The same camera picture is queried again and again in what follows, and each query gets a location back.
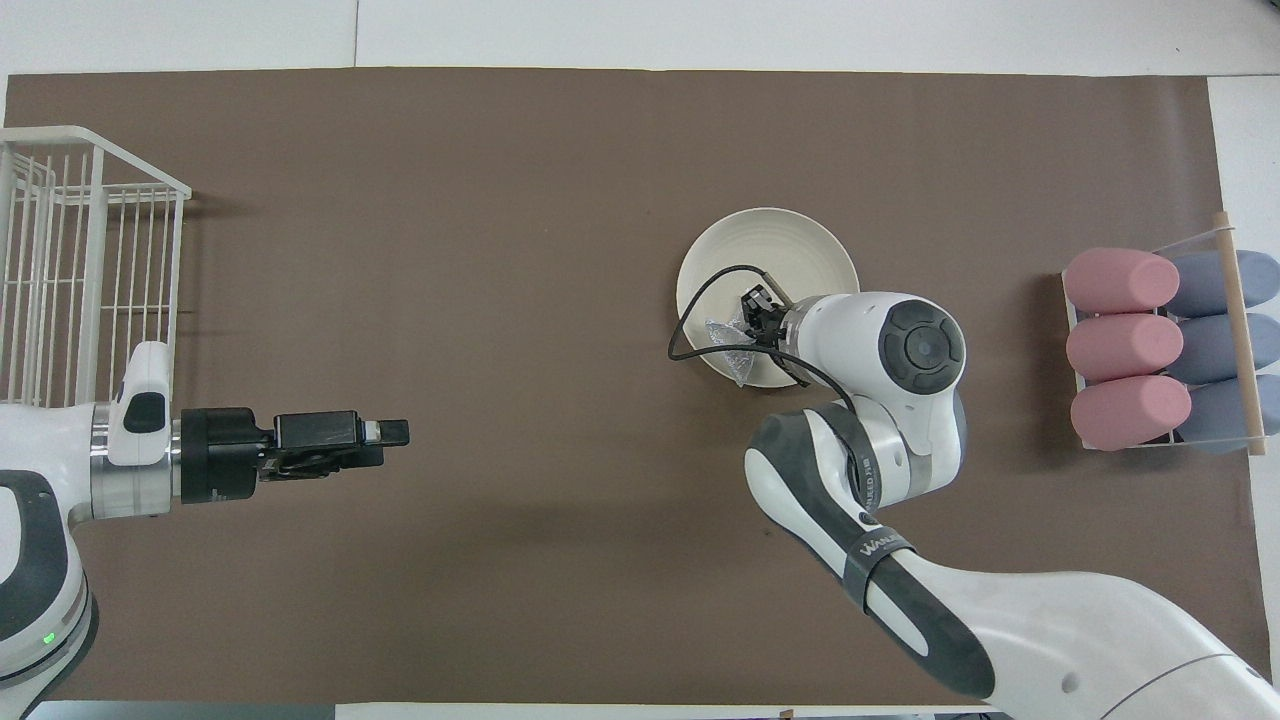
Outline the cream round plate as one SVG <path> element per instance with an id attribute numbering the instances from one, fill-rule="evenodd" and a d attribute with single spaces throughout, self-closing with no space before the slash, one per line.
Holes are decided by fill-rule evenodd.
<path id="1" fill-rule="evenodd" d="M 703 231 L 681 261 L 675 287 L 677 325 L 668 340 L 668 357 L 703 360 L 707 354 L 748 350 L 756 354 L 759 387 L 754 388 L 814 383 L 806 366 L 795 365 L 799 352 L 786 348 L 785 341 L 781 350 L 710 346 L 705 320 L 742 318 L 742 296 L 754 286 L 764 286 L 790 310 L 815 296 L 856 293 L 859 279 L 846 249 L 812 218 L 780 208 L 730 214 Z"/>

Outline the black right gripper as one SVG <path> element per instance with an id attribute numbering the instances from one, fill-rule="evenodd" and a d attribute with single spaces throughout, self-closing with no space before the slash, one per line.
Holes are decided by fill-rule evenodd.
<path id="1" fill-rule="evenodd" d="M 754 286 L 742 296 L 745 333 L 755 346 L 781 350 L 785 340 L 783 320 L 788 305 L 774 300 L 764 286 Z"/>

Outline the pink cup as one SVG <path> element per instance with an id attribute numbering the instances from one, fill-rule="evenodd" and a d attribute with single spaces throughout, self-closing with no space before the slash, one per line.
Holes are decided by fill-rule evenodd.
<path id="1" fill-rule="evenodd" d="M 1134 375 L 1085 387 L 1071 402 L 1084 445 L 1117 451 L 1166 436 L 1190 415 L 1188 388 L 1166 375 Z"/>
<path id="2" fill-rule="evenodd" d="M 1062 274 L 1066 299 L 1083 313 L 1146 313 L 1167 304 L 1180 273 L 1166 258 L 1134 249 L 1089 249 Z"/>
<path id="3" fill-rule="evenodd" d="M 1161 372 L 1184 350 L 1178 324 L 1156 314 L 1093 316 L 1070 329 L 1068 361 L 1088 383 Z"/>

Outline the large brown table mat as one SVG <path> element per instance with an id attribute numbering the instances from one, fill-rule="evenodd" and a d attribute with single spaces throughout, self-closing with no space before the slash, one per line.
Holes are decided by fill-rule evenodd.
<path id="1" fill-rule="evenodd" d="M 1193 78 L 347 69 L 26 76 L 195 190 L 175 404 L 404 418 L 383 468 L 92 521 L 101 609 L 59 700 L 955 705 L 759 510 L 753 392 L 671 363 L 690 243 L 800 211 L 969 343 L 929 560 L 1148 585 L 1260 673 L 1243 452 L 1097 454 L 1059 273 L 1222 206 Z"/>

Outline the clear crinkled plastic bag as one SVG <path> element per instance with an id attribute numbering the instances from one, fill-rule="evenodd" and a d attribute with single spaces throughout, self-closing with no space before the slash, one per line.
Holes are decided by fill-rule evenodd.
<path id="1" fill-rule="evenodd" d="M 741 316 L 728 320 L 709 318 L 704 325 L 712 347 L 755 345 L 755 340 L 749 333 L 750 325 Z M 759 387 L 755 378 L 756 354 L 753 351 L 727 350 L 707 354 L 701 359 L 718 366 L 737 387 Z"/>

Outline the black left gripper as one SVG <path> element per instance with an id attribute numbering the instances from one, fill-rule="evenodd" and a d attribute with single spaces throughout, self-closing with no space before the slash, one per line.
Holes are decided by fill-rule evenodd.
<path id="1" fill-rule="evenodd" d="M 211 503 L 253 496 L 257 486 L 378 468 L 385 447 L 411 442 L 407 420 L 367 420 L 355 410 L 292 413 L 256 423 L 248 407 L 180 414 L 180 501 Z"/>

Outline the clear acrylic cup rack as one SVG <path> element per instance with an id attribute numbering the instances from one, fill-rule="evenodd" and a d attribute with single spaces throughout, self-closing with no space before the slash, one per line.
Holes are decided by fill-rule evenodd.
<path id="1" fill-rule="evenodd" d="M 1176 242 L 1176 243 L 1170 243 L 1170 245 L 1167 245 L 1165 247 L 1161 247 L 1161 249 L 1156 249 L 1156 250 L 1140 250 L 1140 251 L 1153 252 L 1156 255 L 1166 258 L 1171 263 L 1172 263 L 1174 258 L 1179 258 L 1179 256 L 1193 254 L 1193 252 L 1204 252 L 1204 251 L 1216 251 L 1217 252 L 1217 250 L 1215 247 L 1215 242 L 1213 242 L 1213 231 L 1208 231 L 1208 232 L 1206 232 L 1203 234 L 1198 234 L 1196 237 L 1192 237 L 1189 240 L 1183 240 L 1183 241 Z M 1065 300 L 1066 316 L 1068 316 L 1068 334 L 1069 334 L 1070 329 L 1073 329 L 1079 322 L 1085 320 L 1088 318 L 1093 318 L 1093 316 L 1103 316 L 1101 314 L 1089 314 L 1089 313 L 1083 313 L 1083 311 L 1078 310 L 1075 307 L 1075 305 L 1073 305 L 1070 302 L 1070 300 L 1066 299 L 1066 295 L 1065 295 L 1065 291 L 1064 291 L 1064 283 L 1062 283 L 1062 295 L 1064 295 L 1064 300 Z M 1270 300 L 1268 302 L 1271 302 L 1274 300 L 1279 300 L 1279 299 L 1280 299 L 1280 293 L 1275 299 Z M 1175 322 L 1176 324 L 1179 322 L 1183 322 L 1184 319 L 1190 319 L 1190 318 L 1174 316 L 1172 314 L 1169 313 L 1166 305 L 1167 304 L 1165 304 L 1164 306 L 1156 307 L 1153 310 L 1149 310 L 1149 311 L 1146 311 L 1146 313 L 1138 313 L 1138 314 L 1147 314 L 1147 313 L 1149 313 L 1149 314 L 1156 314 L 1156 315 L 1160 315 L 1160 316 L 1166 316 L 1167 319 Z M 1272 316 L 1272 318 L 1275 318 L 1276 320 L 1280 322 L 1279 316 L 1275 316 L 1275 315 L 1267 314 L 1267 313 L 1262 313 L 1261 311 L 1261 306 L 1262 305 L 1265 305 L 1265 304 L 1261 304 L 1260 306 L 1256 306 L 1256 307 L 1248 307 L 1247 313 L 1266 314 L 1266 315 L 1270 315 L 1270 316 Z M 1166 368 L 1162 369 L 1161 372 L 1157 372 L 1157 373 L 1151 374 L 1151 375 L 1166 375 L 1166 377 L 1170 377 L 1166 373 Z M 1075 395 L 1074 395 L 1074 398 L 1085 387 L 1100 384 L 1100 383 L 1088 383 L 1088 382 L 1085 382 L 1084 378 L 1082 378 L 1074 370 L 1073 370 L 1073 373 L 1074 373 L 1074 377 L 1075 377 Z M 1257 374 L 1275 374 L 1275 375 L 1280 375 L 1280 361 L 1276 361 L 1276 363 L 1274 363 L 1274 364 L 1271 364 L 1268 366 L 1265 366 L 1262 369 L 1257 369 L 1256 370 L 1256 375 Z M 1201 387 L 1201 386 L 1189 386 L 1189 384 L 1184 384 L 1184 386 L 1188 388 L 1189 393 L 1193 389 Z M 1187 447 L 1197 448 L 1192 442 L 1184 442 L 1184 441 L 1179 439 L 1178 436 L 1176 436 L 1176 433 L 1175 433 L 1175 429 L 1171 430 L 1170 433 L 1167 433 L 1166 436 L 1161 436 L 1161 437 L 1158 437 L 1156 439 L 1152 439 L 1152 441 L 1149 441 L 1147 443 L 1133 446 L 1130 448 L 1153 448 L 1153 447 L 1175 447 L 1175 446 L 1187 446 Z M 1082 443 L 1082 446 L 1084 448 L 1100 451 L 1097 448 L 1092 448 L 1088 445 L 1084 445 L 1082 442 L 1080 437 L 1079 436 L 1076 436 L 1076 437 L 1078 437 L 1078 439 L 1080 441 L 1080 443 Z M 1280 438 L 1280 433 L 1276 433 L 1275 436 L 1267 436 L 1267 441 L 1270 438 L 1274 438 L 1274 437 Z"/>

